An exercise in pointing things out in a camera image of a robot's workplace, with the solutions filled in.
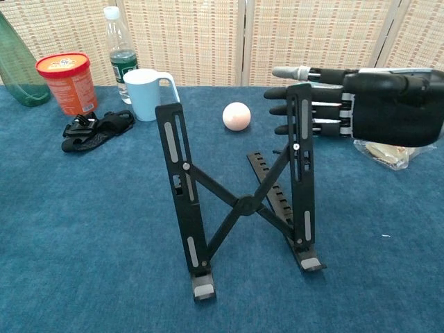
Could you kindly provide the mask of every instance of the mug handle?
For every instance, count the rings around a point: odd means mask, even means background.
[[[169,81],[169,83],[170,83],[171,86],[173,87],[174,96],[175,96],[175,98],[176,98],[176,101],[177,101],[178,103],[180,103],[179,94],[178,94],[178,89],[176,88],[176,84],[174,83],[174,78],[173,78],[173,76],[172,76],[170,73],[167,73],[167,72],[165,72],[165,71],[160,72],[158,75],[159,75],[159,81],[160,81],[161,79],[163,79],[163,78]]]

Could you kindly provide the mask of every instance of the orange container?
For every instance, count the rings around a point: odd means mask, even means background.
[[[40,59],[35,64],[68,116],[87,114],[97,108],[90,63],[84,53],[61,53]]]

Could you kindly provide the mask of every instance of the beige wall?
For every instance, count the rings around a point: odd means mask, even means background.
[[[86,52],[94,84],[113,85],[103,17],[110,2],[5,0],[0,10],[37,59]],[[140,66],[169,71],[178,85],[285,85],[273,66],[367,67],[379,55],[379,66],[444,70],[441,0],[249,0],[247,10],[243,0],[117,2]],[[392,16],[400,22],[389,31]]]
[[[384,63],[444,70],[444,3],[412,0]]]

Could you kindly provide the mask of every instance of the white mug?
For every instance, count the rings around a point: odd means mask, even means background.
[[[155,107],[160,105],[159,81],[163,78],[170,82],[176,101],[179,103],[178,90],[170,73],[140,68],[123,75],[134,113],[140,121],[155,120]]]

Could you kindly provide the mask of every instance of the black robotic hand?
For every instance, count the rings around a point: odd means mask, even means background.
[[[356,70],[275,67],[273,75],[311,81],[315,135],[419,147],[444,133],[444,73],[429,68]],[[285,99],[286,88],[267,90],[266,99]],[[270,110],[287,115],[286,106]],[[276,128],[285,135],[288,126]]]

